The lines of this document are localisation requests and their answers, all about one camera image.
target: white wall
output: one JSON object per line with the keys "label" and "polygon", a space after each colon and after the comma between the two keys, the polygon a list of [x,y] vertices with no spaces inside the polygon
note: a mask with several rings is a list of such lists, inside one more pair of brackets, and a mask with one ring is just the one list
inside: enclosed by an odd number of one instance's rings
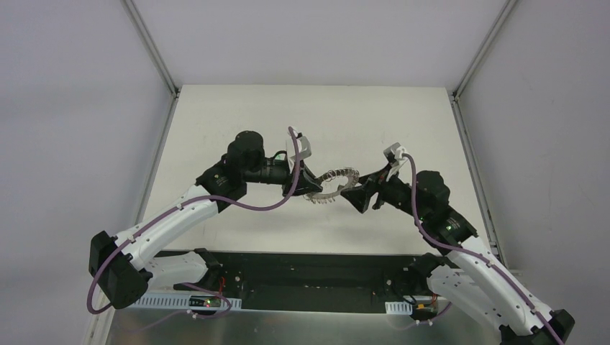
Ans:
{"label": "white wall", "polygon": [[0,343],[79,344],[89,241],[133,221],[169,93],[120,1],[3,1],[0,32]]}
{"label": "white wall", "polygon": [[182,84],[454,89],[504,0],[136,1]]}
{"label": "white wall", "polygon": [[462,97],[512,267],[606,344],[610,2],[521,1]]}

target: robotic arm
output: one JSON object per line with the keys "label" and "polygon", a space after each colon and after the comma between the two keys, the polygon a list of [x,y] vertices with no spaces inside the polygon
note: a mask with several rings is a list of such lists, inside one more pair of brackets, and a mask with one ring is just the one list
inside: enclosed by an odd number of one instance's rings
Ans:
{"label": "robotic arm", "polygon": [[[110,305],[120,309],[136,302],[149,288],[204,278],[208,264],[200,254],[189,252],[161,258],[155,255],[195,224],[217,215],[230,204],[268,211],[285,203],[289,196],[321,192],[322,187],[301,161],[311,156],[309,141],[301,134],[291,136],[287,140],[286,158],[278,160],[277,156],[265,158],[260,134],[239,133],[220,161],[162,211],[116,236],[110,237],[105,231],[97,234],[91,240],[89,257],[89,272],[94,277],[88,295],[89,311],[106,310],[94,310],[91,306],[95,283],[110,299]],[[282,185],[285,198],[266,208],[242,205],[237,201],[245,196],[248,182]]]}
{"label": "robotic arm", "polygon": [[410,159],[406,149],[396,143],[384,155],[387,166],[362,176],[358,187],[343,190],[341,195],[364,213],[377,193],[373,209],[389,203],[416,217],[425,240],[470,278],[427,254],[405,272],[411,275],[409,279],[420,281],[422,287],[447,298],[477,322],[499,329],[502,344],[562,344],[574,325],[572,316],[565,310],[553,311],[534,297],[492,255],[473,226],[449,206],[450,190],[440,174],[421,171],[415,175],[411,165],[413,183],[403,183],[398,170],[407,157]]}

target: white table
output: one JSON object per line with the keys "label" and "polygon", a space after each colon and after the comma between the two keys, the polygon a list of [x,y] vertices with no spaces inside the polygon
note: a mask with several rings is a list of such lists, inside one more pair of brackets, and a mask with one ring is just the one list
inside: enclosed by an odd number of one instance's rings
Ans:
{"label": "white table", "polygon": [[[309,138],[305,162],[321,175],[354,167],[362,175],[381,169],[382,151],[400,142],[417,169],[437,170],[451,189],[451,205],[487,242],[458,128],[443,88],[352,86],[184,86],[163,148],[145,219],[174,201],[195,178],[218,162],[235,135],[262,134],[265,153],[285,149],[287,127]],[[401,178],[411,180],[404,167]],[[240,201],[266,206],[281,189],[250,184]],[[346,200],[314,205],[292,198],[260,213],[231,206],[195,226],[168,249],[337,254],[436,252],[421,238],[413,218],[385,205],[358,213]]]}

